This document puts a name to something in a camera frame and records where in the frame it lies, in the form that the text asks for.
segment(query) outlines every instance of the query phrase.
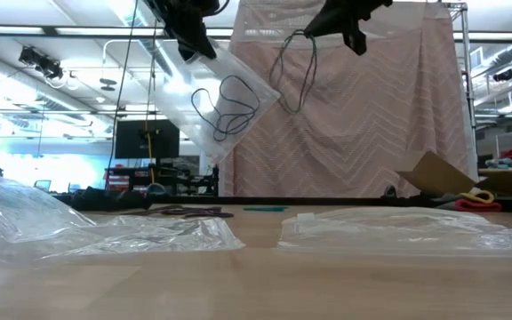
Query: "metal pole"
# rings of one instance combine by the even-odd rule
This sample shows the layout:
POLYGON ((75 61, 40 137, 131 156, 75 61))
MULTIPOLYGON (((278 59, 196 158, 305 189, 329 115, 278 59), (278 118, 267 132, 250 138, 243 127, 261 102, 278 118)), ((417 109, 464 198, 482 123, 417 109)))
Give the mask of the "metal pole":
POLYGON ((499 157, 501 156, 501 154, 499 152, 499 134, 495 136, 495 151, 496 151, 497 159, 499 159, 499 157))
POLYGON ((468 5, 464 4, 461 7, 461 30, 463 32, 463 52, 466 68, 466 97, 468 99, 469 107, 469 120, 471 122, 472 140, 477 154, 477 141, 476 141, 476 110, 474 107, 473 83, 471 81, 471 57, 469 55, 469 25, 468 25, 468 5))

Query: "plastic wrap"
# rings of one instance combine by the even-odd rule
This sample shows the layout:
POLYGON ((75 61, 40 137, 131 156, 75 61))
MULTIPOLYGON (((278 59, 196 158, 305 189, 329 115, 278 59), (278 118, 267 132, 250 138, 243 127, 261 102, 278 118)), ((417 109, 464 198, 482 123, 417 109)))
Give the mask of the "plastic wrap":
POLYGON ((358 255, 512 256, 512 229, 478 215, 425 208, 355 208, 283 222, 278 249, 358 255))
MULTIPOLYGON (((181 63, 163 90, 156 92, 155 101, 169 120, 219 162, 279 93, 232 53, 211 43, 217 58, 196 54, 181 63)), ((164 42, 164 48, 171 53, 176 43, 164 42)))
POLYGON ((54 236, 94 223, 45 192, 0 177, 0 235, 10 243, 54 236))
POLYGON ((243 246, 222 219, 118 216, 96 223, 38 189, 0 178, 0 264, 33 266, 97 254, 243 246))

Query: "computer monitor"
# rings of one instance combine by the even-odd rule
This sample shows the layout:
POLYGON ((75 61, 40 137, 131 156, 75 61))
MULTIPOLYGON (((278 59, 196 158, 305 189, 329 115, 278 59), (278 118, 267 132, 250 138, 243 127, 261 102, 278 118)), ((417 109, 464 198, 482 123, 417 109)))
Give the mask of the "computer monitor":
POLYGON ((43 190, 44 192, 49 192, 51 190, 51 181, 50 180, 37 180, 35 181, 35 185, 33 186, 39 190, 43 190))
MULTIPOLYGON (((145 121, 119 121, 116 129, 116 159, 149 158, 145 121)), ((151 157, 179 157, 180 130, 169 120, 148 120, 151 157)))

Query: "cardboard flap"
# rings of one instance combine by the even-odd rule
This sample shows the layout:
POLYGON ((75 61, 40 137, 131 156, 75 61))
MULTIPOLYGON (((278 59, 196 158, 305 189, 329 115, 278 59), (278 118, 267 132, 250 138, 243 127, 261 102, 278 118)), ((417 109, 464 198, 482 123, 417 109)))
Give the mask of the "cardboard flap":
POLYGON ((476 184, 432 151, 411 152, 402 159, 398 168, 396 173, 420 191, 433 196, 469 192, 476 184))

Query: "cardboard box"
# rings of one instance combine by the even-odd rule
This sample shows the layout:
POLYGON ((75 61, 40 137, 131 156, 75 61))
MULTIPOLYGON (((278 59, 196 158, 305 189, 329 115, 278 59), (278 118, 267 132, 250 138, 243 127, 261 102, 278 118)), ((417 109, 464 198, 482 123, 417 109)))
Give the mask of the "cardboard box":
POLYGON ((432 196, 459 194, 472 188, 512 196, 512 170, 500 171, 476 182, 432 151, 408 153, 400 161, 396 173, 432 196))

